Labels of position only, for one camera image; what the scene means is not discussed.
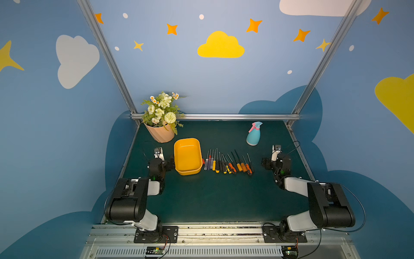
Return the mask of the yellow plastic storage box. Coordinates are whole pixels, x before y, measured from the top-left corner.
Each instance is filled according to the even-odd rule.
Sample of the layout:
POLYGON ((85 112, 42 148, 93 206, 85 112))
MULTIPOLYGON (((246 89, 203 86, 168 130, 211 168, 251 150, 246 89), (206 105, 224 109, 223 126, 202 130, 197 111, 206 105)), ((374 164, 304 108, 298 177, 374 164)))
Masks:
POLYGON ((200 142, 196 138, 180 139, 174 143, 175 169, 182 176, 198 174, 203 167, 200 142))

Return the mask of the yellow grid handle screwdriver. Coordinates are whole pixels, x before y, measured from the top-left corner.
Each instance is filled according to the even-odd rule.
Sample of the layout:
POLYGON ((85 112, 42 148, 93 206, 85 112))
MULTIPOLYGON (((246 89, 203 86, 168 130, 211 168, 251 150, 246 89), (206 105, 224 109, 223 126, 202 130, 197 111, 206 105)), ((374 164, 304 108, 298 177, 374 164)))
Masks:
POLYGON ((234 156, 233 152, 231 152, 231 154, 232 154, 232 156, 233 156, 233 158, 234 158, 234 160, 235 160, 235 163, 236 163, 236 166, 237 166, 237 168, 238 168, 238 171, 239 171, 239 172, 242 172, 242 171, 243 171, 243 169, 242 169, 242 167, 241 167, 240 163, 239 163, 239 162, 237 161, 237 159, 235 158, 235 156, 234 156))

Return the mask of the orange black handle screwdriver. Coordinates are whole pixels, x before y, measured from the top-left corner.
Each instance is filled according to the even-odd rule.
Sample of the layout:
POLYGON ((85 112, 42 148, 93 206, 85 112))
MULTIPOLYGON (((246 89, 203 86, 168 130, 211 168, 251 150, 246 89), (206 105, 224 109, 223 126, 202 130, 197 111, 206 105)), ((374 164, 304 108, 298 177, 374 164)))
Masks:
POLYGON ((232 173, 233 174, 236 174, 237 173, 237 170, 236 170, 236 168, 233 165, 233 161, 231 160, 231 158, 230 158, 230 156, 228 154, 227 154, 227 157, 229 159, 229 162, 228 163, 229 163, 229 167, 230 167, 232 173))

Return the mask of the clear handle tester screwdriver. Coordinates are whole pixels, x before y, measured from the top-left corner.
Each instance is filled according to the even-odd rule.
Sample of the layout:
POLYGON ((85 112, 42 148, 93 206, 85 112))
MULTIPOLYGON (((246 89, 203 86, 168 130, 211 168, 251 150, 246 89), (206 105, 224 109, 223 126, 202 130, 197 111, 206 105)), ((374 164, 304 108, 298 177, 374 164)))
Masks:
POLYGON ((204 164, 204 170, 205 171, 207 171, 209 169, 209 154, 210 154, 210 151, 208 151, 207 157, 206 157, 206 160, 205 160, 205 164, 204 164))

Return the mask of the black yellow handle screwdriver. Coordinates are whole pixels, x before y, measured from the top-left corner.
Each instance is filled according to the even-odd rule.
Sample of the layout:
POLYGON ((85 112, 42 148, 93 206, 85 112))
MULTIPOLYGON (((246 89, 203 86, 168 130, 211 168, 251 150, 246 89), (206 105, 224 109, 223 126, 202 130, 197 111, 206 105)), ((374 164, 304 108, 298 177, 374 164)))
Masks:
POLYGON ((225 167, 226 167, 226 171, 227 171, 227 173, 231 174, 231 173, 232 173, 232 171, 230 170, 229 163, 227 162, 227 160, 226 160, 226 158, 225 158, 224 154, 222 154, 222 157, 223 157, 223 160, 224 160, 224 164, 225 164, 225 167))

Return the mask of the small yellow handle screwdriver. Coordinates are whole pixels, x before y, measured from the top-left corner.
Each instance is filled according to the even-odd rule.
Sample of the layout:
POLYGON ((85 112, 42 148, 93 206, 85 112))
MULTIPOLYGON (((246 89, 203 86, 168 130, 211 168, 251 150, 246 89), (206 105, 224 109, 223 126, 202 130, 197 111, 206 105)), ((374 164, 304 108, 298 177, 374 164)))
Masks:
POLYGON ((212 170, 216 171, 216 150, 213 150, 212 152, 212 170))

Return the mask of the large black handle screwdriver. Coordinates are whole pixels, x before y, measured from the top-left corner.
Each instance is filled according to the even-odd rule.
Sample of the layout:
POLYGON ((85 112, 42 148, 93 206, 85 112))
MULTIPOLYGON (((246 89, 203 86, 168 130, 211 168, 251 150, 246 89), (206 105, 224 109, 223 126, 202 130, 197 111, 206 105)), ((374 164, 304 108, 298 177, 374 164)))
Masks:
POLYGON ((222 153, 221 152, 219 152, 219 157, 220 157, 220 168, 221 168, 221 171, 224 174, 227 174, 227 170, 226 170, 226 167, 225 167, 225 161, 223 159, 223 156, 222 156, 222 153))

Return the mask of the black ribbed handle screwdriver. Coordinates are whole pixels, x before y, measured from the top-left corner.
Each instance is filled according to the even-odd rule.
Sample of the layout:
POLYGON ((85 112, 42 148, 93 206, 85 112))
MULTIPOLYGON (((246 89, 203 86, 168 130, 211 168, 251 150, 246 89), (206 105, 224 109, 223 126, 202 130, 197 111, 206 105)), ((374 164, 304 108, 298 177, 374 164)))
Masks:
POLYGON ((218 157, 218 149, 216 149, 216 152, 215 152, 215 172, 216 173, 220 172, 220 162, 219 162, 219 157, 218 157))

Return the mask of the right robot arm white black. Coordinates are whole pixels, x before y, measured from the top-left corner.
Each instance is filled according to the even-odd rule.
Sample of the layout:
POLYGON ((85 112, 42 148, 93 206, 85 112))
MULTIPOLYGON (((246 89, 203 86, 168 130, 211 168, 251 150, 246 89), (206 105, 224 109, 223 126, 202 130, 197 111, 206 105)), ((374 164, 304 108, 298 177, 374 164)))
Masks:
POLYGON ((280 189, 308 198, 307 211, 287 216, 280 222, 281 235, 355 226, 355 214, 340 184, 291 176, 291 159, 281 158, 277 151, 272 152, 270 158, 262 158, 261 165, 273 172, 280 189))

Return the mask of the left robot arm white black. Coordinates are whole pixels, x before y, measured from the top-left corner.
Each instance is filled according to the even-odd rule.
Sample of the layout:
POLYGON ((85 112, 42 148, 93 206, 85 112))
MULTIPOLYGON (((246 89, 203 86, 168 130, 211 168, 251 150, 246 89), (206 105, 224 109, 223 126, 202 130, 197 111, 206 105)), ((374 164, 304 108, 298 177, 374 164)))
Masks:
POLYGON ((156 232, 159 220, 147 209, 147 200, 163 193, 166 173, 174 166, 173 158, 167 161, 154 158, 148 164, 147 177, 120 178, 105 205, 107 221, 131 224, 142 232, 156 232))

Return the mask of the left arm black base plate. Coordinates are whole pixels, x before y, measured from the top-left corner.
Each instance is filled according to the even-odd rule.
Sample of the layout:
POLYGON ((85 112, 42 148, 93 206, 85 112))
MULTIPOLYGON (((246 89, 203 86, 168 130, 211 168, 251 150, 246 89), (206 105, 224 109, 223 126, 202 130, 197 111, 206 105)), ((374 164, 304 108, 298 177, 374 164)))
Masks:
POLYGON ((155 231, 136 230, 134 243, 177 243, 179 233, 178 226, 159 225, 155 231))

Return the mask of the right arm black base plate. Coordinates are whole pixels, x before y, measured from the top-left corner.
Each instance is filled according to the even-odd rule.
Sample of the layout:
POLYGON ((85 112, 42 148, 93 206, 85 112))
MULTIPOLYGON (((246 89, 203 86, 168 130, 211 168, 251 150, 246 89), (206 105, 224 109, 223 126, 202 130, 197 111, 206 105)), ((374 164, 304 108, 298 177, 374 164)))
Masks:
POLYGON ((273 224, 263 224, 262 234, 265 243, 307 243, 304 232, 292 232, 273 224))

